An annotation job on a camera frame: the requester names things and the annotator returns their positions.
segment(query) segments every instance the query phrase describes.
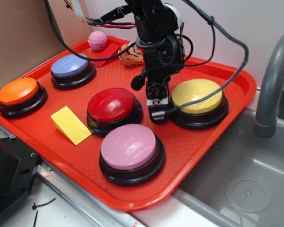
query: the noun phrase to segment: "sink drain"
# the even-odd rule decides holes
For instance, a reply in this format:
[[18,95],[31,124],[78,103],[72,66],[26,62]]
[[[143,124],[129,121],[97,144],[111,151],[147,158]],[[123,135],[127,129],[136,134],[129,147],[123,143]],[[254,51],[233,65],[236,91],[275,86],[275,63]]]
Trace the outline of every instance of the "sink drain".
[[246,213],[265,210],[273,200],[271,187],[253,175],[241,175],[231,179],[225,189],[228,202]]

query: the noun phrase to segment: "black button base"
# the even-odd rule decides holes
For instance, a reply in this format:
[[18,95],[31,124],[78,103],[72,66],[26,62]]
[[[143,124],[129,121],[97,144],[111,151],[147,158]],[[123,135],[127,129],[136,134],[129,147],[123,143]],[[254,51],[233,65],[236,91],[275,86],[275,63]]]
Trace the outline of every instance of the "black button base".
[[96,73],[96,67],[90,63],[83,71],[68,77],[57,77],[51,72],[52,83],[58,89],[73,89],[90,82]]
[[143,117],[143,109],[141,103],[134,98],[135,106],[133,110],[123,119],[116,121],[116,122],[109,122],[109,123],[103,123],[98,122],[92,119],[90,114],[87,112],[87,124],[89,126],[89,129],[91,132],[97,136],[104,137],[109,132],[111,132],[113,129],[125,125],[125,124],[138,124],[141,122],[141,119]]
[[131,170],[118,170],[110,167],[100,156],[99,164],[102,173],[112,183],[119,186],[138,186],[156,177],[165,164],[165,149],[156,136],[157,148],[154,156],[144,165]]
[[0,102],[0,112],[5,117],[22,117],[43,106],[47,101],[46,89],[38,84],[38,90],[29,99],[14,105],[4,105]]
[[[173,106],[172,99],[170,100],[170,106]],[[224,93],[222,95],[222,101],[215,109],[200,114],[185,113],[177,111],[170,115],[171,121],[177,126],[190,130],[204,130],[218,125],[227,115],[228,100]]]

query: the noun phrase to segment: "faucet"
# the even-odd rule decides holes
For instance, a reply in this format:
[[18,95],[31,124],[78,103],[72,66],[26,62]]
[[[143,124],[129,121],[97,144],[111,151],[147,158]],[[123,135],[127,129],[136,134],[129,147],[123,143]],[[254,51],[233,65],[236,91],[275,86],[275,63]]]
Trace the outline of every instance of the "faucet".
[[254,133],[261,138],[274,136],[276,117],[284,119],[284,35],[277,43],[262,82]]

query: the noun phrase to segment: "stuffed toy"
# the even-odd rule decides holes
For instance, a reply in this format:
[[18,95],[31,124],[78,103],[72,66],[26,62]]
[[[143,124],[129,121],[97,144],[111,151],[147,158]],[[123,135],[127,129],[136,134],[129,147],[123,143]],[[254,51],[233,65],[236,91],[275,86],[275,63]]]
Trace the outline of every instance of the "stuffed toy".
[[[119,53],[123,51],[124,49],[126,49],[130,44],[131,43],[124,44],[121,47],[121,50],[119,51]],[[121,61],[123,61],[125,65],[128,65],[128,66],[135,66],[135,65],[140,65],[144,63],[142,51],[138,50],[136,45],[134,45],[128,51],[120,55],[119,58]]]

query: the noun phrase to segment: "pink button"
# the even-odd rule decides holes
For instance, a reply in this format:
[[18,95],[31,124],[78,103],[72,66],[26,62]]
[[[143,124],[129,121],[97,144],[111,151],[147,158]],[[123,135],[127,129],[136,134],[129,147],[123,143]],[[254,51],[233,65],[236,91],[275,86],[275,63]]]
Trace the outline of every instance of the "pink button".
[[130,170],[146,164],[155,154],[156,137],[147,127],[127,124],[112,130],[103,140],[101,155],[112,168]]

